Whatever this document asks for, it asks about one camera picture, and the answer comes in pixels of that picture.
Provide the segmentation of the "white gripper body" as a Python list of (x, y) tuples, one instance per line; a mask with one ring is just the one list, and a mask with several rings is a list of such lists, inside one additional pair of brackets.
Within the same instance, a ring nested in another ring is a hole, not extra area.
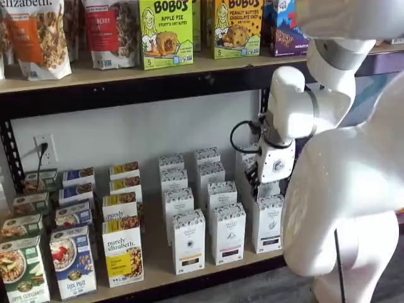
[(261, 154), (256, 157), (260, 183), (279, 181), (290, 176), (294, 166), (295, 141), (278, 148), (260, 140), (258, 147), (261, 149)]

